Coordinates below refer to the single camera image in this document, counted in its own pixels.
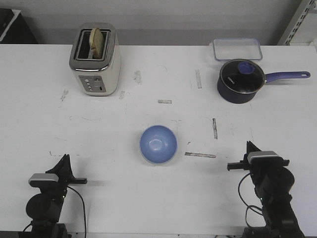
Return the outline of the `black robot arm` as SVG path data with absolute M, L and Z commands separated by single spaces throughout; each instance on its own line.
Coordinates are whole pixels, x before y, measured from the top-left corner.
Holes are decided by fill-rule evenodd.
M 32 219 L 20 233 L 21 238 L 70 238 L 66 225 L 60 223 L 60 215 L 67 190 L 71 189 L 81 199 L 84 216 L 84 237 L 87 236 L 85 202 L 81 194 L 71 185 L 86 184 L 86 178 L 73 175 L 70 155 L 64 154 L 60 161 L 45 173 L 33 174 L 28 183 L 40 189 L 40 193 L 31 197 L 26 205 L 26 214 Z
M 247 210 L 259 210 L 265 226 L 252 227 L 247 224 L 243 231 L 244 238 L 303 238 L 298 220 L 291 207 L 292 196 L 289 191 L 295 179 L 286 168 L 285 160 L 273 151 L 262 151 L 251 141 L 247 141 L 246 154 L 237 163 L 228 163 L 227 169 L 243 169 L 255 186 L 255 194 L 260 199 L 262 208 L 247 205 Z

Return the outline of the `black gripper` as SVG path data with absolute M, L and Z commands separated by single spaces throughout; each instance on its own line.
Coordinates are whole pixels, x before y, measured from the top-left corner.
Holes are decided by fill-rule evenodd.
M 57 188 L 56 197 L 65 198 L 67 195 L 67 188 L 70 184 L 72 185 L 83 185 L 87 184 L 87 178 L 79 178 L 73 175 L 71 168 L 70 155 L 64 154 L 60 161 L 50 169 L 45 172 L 47 175 L 56 175 Z
M 249 164 L 248 155 L 250 152 L 261 152 L 261 149 L 259 149 L 253 142 L 247 141 L 246 154 L 244 155 L 243 160 L 237 163 L 228 163 L 227 170 L 243 169 L 249 171 L 253 183 L 260 183 L 270 167 L 280 168 L 289 165 L 289 160 L 285 160 L 280 156 L 275 158 L 255 159 L 252 164 Z

